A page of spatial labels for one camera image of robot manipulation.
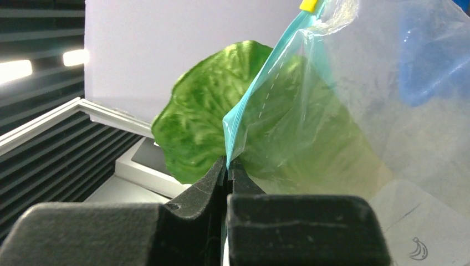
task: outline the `black slatted panel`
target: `black slatted panel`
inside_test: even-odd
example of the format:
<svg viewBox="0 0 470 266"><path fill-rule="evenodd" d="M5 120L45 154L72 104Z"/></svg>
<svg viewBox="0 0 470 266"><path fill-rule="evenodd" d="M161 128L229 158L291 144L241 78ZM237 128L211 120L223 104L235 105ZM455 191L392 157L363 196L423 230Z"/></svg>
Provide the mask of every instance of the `black slatted panel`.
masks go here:
<svg viewBox="0 0 470 266"><path fill-rule="evenodd" d="M0 63L28 59L33 67L0 84L0 135L84 96L83 66L62 61L83 49L84 10L84 0L0 0ZM0 243L28 207L85 200L139 139L77 113L0 156Z"/></svg>

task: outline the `ziplock bag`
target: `ziplock bag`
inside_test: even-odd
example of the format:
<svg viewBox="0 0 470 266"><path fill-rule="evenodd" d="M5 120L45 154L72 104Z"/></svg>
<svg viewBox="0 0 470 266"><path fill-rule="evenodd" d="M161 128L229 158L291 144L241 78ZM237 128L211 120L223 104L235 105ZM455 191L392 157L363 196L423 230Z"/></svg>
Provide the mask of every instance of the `ziplock bag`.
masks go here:
<svg viewBox="0 0 470 266"><path fill-rule="evenodd" d="M266 193L357 195L396 265L470 262L470 18L451 0L325 0L224 117Z"/></svg>

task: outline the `bright light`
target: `bright light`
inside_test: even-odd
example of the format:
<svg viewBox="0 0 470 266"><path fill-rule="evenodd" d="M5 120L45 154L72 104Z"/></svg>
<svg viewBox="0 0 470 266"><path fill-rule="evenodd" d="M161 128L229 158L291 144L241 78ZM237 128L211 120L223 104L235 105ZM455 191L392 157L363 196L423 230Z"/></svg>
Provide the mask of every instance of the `bright light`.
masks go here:
<svg viewBox="0 0 470 266"><path fill-rule="evenodd" d="M0 63L0 84L29 76L32 73L33 67L29 60Z"/></svg>
<svg viewBox="0 0 470 266"><path fill-rule="evenodd" d="M63 59L66 67L85 64L88 62L88 52L84 49L66 52Z"/></svg>

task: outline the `banana icon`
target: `banana icon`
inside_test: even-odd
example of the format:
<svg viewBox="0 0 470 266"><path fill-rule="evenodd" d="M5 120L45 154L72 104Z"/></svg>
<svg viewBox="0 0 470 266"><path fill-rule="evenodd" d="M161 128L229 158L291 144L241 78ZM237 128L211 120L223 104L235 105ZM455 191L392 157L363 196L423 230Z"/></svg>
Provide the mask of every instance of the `banana icon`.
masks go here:
<svg viewBox="0 0 470 266"><path fill-rule="evenodd" d="M417 237L413 238L413 242L416 243L415 251L409 254L409 257L414 260L425 260L427 258L427 247Z"/></svg>

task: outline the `yellow zipper slider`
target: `yellow zipper slider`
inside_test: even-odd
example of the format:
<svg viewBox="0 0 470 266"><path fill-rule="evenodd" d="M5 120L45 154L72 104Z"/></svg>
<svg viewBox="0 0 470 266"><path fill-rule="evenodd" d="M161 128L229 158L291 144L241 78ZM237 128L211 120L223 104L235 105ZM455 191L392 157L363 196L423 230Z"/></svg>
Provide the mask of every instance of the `yellow zipper slider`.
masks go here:
<svg viewBox="0 0 470 266"><path fill-rule="evenodd" d="M317 0L302 0L302 4L300 4L300 9L313 13L315 10Z"/></svg>

